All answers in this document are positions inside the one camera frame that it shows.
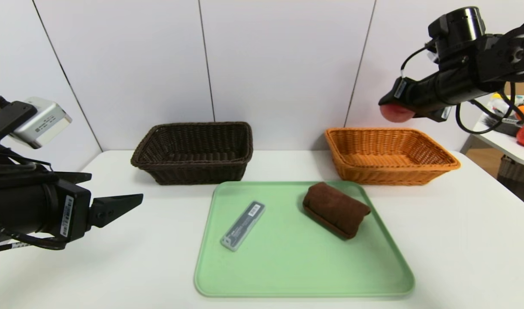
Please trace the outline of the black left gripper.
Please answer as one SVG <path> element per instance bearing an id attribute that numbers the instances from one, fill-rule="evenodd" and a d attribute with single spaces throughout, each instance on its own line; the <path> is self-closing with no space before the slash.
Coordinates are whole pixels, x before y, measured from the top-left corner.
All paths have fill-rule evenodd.
<path id="1" fill-rule="evenodd" d="M 88 182 L 91 173 L 54 172 L 52 184 L 0 189 L 0 223 L 11 232 L 50 233 L 73 241 L 85 233 L 91 192 L 74 183 Z M 89 227 L 105 227 L 143 202 L 143 194 L 94 198 Z"/>

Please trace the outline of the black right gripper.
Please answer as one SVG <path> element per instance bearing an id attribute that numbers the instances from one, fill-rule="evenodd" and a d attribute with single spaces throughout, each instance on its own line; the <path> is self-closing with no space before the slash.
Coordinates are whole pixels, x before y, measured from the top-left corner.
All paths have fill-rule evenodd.
<path id="1" fill-rule="evenodd" d="M 414 118 L 442 119 L 443 105 L 437 94 L 439 72 L 421 80 L 398 78 L 394 88 L 382 96 L 378 106 L 398 104 L 414 113 Z"/>

